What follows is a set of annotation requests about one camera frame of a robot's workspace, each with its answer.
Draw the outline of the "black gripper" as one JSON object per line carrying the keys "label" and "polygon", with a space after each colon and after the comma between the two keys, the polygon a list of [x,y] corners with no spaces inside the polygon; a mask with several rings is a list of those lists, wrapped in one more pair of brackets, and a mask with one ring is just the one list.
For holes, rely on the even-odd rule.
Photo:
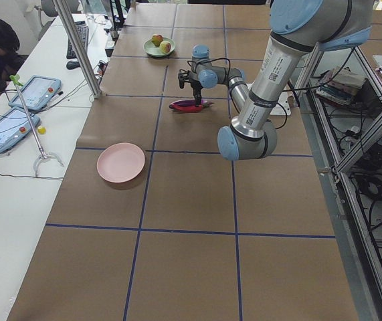
{"label": "black gripper", "polygon": [[193,96],[195,97],[195,105],[201,105],[201,90],[203,86],[197,79],[197,76],[191,70],[180,69],[177,75],[179,81],[179,88],[183,89],[185,84],[190,84],[193,90]]}

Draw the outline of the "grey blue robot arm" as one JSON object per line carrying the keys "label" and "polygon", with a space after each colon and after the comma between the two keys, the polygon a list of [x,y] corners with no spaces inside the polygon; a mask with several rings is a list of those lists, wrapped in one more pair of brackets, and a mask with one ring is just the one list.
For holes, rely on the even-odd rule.
{"label": "grey blue robot arm", "polygon": [[247,86],[236,68],[214,66],[205,45],[193,48],[191,69],[179,72],[180,87],[190,83],[196,103],[201,90],[228,87],[239,110],[217,135],[223,158],[229,161],[264,158],[276,147],[277,135],[268,117],[277,105],[300,58],[314,47],[322,51],[354,48],[371,32],[370,1],[275,1],[270,9],[270,38],[256,79]]}

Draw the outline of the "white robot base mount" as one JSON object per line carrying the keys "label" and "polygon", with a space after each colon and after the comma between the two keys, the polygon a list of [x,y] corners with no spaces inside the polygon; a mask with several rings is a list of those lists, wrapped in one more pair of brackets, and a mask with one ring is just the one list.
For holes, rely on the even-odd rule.
{"label": "white robot base mount", "polygon": [[277,105],[271,110],[271,116],[289,116],[291,115],[290,106],[288,103],[288,93],[283,92],[280,94]]}

